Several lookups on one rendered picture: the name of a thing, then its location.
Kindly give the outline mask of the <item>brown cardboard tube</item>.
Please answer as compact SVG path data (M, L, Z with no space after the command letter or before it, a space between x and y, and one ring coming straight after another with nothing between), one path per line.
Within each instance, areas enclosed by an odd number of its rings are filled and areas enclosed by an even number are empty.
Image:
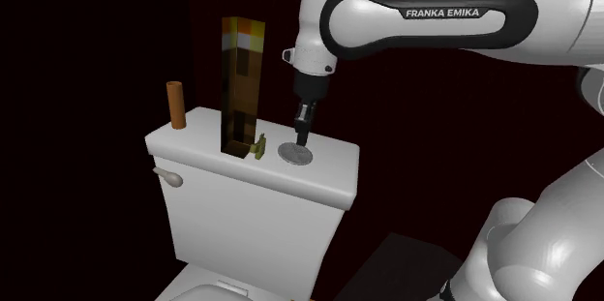
M186 110L184 104L183 84L180 81L169 81L166 84L171 127L181 130L186 127Z

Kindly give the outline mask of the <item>dark robot stand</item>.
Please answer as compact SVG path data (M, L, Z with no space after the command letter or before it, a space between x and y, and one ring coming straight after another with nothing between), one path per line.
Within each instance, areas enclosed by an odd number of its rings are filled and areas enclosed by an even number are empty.
M333 301L427 301L461 265L440 246L390 233Z

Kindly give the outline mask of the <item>small yellow-green figure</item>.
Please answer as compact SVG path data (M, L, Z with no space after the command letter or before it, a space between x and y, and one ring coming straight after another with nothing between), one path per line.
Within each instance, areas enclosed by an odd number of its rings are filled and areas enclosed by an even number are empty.
M265 153L266 148L266 137L265 134L261 134L258 141L250 146L250 153L255 155L256 160L260 160Z

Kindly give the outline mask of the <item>white toilet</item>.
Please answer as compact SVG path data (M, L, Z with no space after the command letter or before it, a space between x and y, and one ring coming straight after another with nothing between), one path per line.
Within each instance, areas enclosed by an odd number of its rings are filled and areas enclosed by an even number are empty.
M260 159L221 149L221 114L198 107L187 125L150 133L175 256L184 269L156 301L311 301L327 249L357 193L359 147L310 135L311 161L279 149L292 128L257 122Z

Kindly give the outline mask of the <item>grey round disc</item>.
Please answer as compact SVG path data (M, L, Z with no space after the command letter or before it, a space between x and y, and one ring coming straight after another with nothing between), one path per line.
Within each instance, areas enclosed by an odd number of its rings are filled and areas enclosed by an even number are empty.
M313 160L313 154L308 148L294 142L282 143L278 147L278 154L284 161L296 166L308 165Z

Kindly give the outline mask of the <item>tall brown pixelated block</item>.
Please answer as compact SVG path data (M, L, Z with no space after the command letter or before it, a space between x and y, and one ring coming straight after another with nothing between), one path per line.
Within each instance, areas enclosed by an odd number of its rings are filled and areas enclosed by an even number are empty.
M265 24L240 16L222 19L221 151L244 159L258 141L257 109Z

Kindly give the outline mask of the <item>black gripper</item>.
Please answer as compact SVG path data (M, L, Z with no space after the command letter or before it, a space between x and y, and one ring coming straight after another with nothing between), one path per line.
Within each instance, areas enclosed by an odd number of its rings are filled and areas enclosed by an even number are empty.
M308 75L295 71L293 91L300 98L298 110L294 117L296 144L306 146L310 124L314 118L317 102L325 98L330 82L329 75Z

